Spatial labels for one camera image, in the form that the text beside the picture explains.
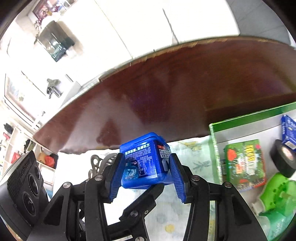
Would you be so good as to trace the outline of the black tape roll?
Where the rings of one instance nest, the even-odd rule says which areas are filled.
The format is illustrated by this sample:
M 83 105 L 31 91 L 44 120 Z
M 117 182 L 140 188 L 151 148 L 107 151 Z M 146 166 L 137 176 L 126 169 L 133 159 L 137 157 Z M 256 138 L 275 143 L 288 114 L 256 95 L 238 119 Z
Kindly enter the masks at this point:
M 277 170 L 287 178 L 292 177 L 295 173 L 295 152 L 276 139 L 269 154 Z

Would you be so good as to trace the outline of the giraffe print cloth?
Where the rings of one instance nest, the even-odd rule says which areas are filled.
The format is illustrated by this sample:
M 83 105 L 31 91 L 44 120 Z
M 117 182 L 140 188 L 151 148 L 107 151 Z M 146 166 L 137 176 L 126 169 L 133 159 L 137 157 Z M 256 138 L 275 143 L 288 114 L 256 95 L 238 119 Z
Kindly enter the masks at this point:
M 180 162 L 188 166 L 193 174 L 201 176 L 208 182 L 214 182 L 215 170 L 211 157 L 211 144 L 211 137 L 206 136 L 171 142 L 169 146 L 171 151 L 177 154 Z M 53 192 L 56 193 L 64 182 L 76 185 L 85 181 L 91 168 L 92 155 L 104 158 L 118 151 L 118 149 L 90 150 L 81 155 L 59 152 Z M 111 225 L 118 222 L 123 210 L 142 193 L 143 190 L 120 188 L 114 201 L 104 206 L 107 223 Z M 182 240 L 190 205 L 180 201 L 173 184 L 164 187 L 156 204 L 156 207 L 145 218 L 150 240 Z

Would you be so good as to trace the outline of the blue long carton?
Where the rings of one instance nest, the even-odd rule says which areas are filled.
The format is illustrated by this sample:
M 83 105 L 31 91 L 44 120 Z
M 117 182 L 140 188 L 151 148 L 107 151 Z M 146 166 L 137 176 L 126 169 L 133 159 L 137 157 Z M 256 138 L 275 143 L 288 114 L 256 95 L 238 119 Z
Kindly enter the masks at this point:
M 281 130 L 282 130 L 282 143 L 295 151 L 296 125 L 295 125 L 295 121 L 286 114 L 284 114 L 281 118 Z

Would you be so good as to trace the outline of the dark brown headboard panel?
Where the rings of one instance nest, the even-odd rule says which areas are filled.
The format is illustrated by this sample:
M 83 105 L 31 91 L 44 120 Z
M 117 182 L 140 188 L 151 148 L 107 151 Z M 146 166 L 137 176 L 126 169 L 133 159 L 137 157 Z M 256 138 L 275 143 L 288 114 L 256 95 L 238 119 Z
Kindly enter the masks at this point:
M 295 49 L 256 37 L 187 42 L 140 57 L 71 101 L 35 134 L 57 153 L 116 149 L 155 132 L 168 142 L 211 123 L 295 101 Z

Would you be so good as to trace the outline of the green printed card box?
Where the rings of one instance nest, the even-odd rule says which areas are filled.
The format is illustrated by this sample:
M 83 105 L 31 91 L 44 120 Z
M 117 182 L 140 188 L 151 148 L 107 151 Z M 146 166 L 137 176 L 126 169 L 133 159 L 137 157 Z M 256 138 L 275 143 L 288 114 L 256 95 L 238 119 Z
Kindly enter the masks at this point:
M 232 183 L 238 191 L 265 185 L 265 162 L 258 139 L 227 144 L 224 154 L 226 181 Z

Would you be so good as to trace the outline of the green cardboard box tray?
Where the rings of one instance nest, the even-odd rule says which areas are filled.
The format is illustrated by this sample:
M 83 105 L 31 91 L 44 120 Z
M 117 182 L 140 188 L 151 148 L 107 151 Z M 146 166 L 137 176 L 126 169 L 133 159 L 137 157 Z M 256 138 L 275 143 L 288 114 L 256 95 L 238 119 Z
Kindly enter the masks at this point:
M 209 126 L 215 181 L 231 183 L 268 240 L 295 227 L 295 103 Z

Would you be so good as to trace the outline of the green mosquito repellent bottle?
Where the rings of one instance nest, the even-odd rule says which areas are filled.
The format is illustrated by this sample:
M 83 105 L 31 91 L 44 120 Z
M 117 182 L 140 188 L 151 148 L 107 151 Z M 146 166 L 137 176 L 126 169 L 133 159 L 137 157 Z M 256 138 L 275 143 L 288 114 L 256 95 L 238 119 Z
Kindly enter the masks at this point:
M 274 174 L 251 208 L 267 239 L 278 238 L 295 214 L 295 181 Z

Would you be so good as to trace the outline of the blue plastic gum box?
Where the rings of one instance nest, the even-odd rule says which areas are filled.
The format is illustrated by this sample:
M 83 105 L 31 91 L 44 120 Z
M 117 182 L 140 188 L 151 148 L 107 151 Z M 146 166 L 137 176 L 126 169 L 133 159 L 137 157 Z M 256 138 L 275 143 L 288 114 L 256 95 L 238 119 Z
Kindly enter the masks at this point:
M 173 183 L 170 173 L 170 146 L 156 133 L 150 132 L 119 147 L 125 155 L 121 186 L 125 189 L 147 189 L 151 185 Z

